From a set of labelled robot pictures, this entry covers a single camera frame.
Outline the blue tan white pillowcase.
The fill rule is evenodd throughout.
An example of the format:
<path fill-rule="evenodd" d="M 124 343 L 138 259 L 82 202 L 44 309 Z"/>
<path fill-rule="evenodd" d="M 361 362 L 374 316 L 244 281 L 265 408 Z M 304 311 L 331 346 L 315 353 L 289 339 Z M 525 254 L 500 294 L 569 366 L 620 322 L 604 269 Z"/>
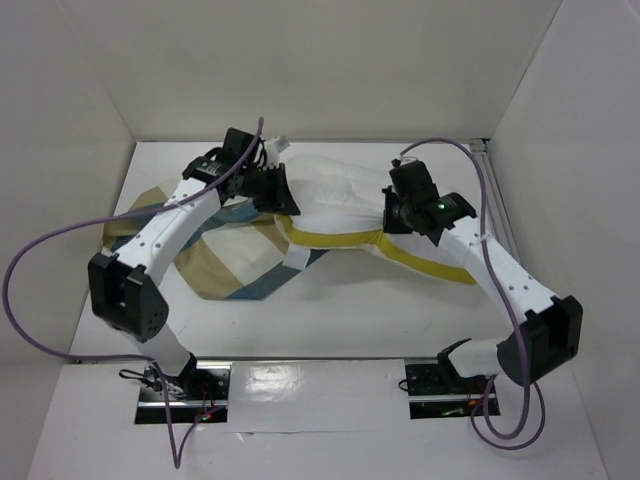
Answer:
<path fill-rule="evenodd" d="M 291 248 L 275 217 L 248 200 L 223 207 L 214 191 L 198 197 L 196 181 L 173 187 L 144 192 L 103 228 L 103 245 L 163 292 L 165 277 L 177 271 L 205 300 L 261 300 L 322 255 Z"/>

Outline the white pillow yellow trim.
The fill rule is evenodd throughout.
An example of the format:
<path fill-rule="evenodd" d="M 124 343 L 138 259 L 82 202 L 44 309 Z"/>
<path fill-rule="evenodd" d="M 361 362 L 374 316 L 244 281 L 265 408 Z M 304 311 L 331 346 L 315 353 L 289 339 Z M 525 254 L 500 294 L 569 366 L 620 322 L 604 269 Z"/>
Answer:
<path fill-rule="evenodd" d="M 383 231 L 389 175 L 318 154 L 284 161 L 298 215 L 278 214 L 276 224 L 290 244 L 309 250 L 362 250 L 423 276 L 463 285 L 474 278 L 450 254 L 415 233 Z"/>

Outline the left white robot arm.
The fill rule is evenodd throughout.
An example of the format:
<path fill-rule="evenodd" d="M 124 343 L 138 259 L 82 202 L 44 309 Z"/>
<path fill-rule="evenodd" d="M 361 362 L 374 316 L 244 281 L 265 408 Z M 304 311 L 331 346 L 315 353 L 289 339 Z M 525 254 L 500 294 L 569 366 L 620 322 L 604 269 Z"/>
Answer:
<path fill-rule="evenodd" d="M 176 399 L 213 391 L 217 382 L 168 326 L 159 286 L 187 241 L 226 201 L 243 196 L 262 213 L 299 214 L 279 161 L 288 145 L 284 137 L 263 140 L 228 129 L 221 146 L 186 166 L 176 190 L 134 238 L 89 261 L 93 313 L 154 361 L 157 381 Z"/>

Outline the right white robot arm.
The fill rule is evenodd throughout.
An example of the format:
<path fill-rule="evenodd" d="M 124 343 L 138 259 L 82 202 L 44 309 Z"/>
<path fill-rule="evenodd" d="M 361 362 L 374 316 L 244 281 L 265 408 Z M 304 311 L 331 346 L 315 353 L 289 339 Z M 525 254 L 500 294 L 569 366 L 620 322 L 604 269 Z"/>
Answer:
<path fill-rule="evenodd" d="M 441 195 L 426 165 L 396 159 L 385 188 L 386 232 L 431 243 L 450 255 L 505 315 L 512 328 L 502 341 L 462 340 L 439 354 L 436 379 L 448 392 L 472 377 L 504 374 L 519 386 L 573 359 L 583 307 L 534 279 L 486 229 L 486 220 L 460 194 Z"/>

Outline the aluminium rail frame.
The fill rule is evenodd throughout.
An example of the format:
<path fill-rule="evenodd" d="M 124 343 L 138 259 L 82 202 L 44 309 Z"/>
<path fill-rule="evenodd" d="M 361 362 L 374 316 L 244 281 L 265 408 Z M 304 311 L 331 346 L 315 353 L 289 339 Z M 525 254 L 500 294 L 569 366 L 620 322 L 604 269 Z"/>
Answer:
<path fill-rule="evenodd" d="M 469 148 L 474 158 L 480 164 L 487 184 L 488 214 L 492 227 L 492 232 L 498 242 L 517 260 L 520 255 L 515 242 L 515 237 L 508 218 L 505 203 L 491 165 L 488 141 L 486 139 L 475 138 L 469 142 Z"/>

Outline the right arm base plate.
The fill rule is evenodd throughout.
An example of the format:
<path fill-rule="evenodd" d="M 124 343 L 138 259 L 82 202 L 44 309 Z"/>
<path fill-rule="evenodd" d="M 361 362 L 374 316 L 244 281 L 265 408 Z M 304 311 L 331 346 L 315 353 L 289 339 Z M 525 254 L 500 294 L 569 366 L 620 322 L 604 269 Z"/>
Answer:
<path fill-rule="evenodd" d="M 405 377 L 397 386 L 408 395 L 410 418 L 451 419 L 469 417 L 481 406 L 488 378 L 460 377 L 452 367 L 435 358 L 408 360 Z"/>

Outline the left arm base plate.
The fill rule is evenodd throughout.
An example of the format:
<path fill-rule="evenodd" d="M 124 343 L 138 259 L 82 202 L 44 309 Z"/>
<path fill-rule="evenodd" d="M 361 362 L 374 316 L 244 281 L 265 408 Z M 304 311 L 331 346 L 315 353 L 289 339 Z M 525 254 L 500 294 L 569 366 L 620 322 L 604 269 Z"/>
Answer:
<path fill-rule="evenodd" d="M 151 365 L 142 371 L 122 369 L 119 376 L 139 383 L 134 423 L 160 425 L 166 423 L 165 399 L 168 399 L 174 424 L 190 424 L 198 418 L 204 424 L 222 424 L 228 420 L 228 398 L 232 364 L 199 360 L 196 380 L 187 390 L 167 382 L 168 394 Z"/>

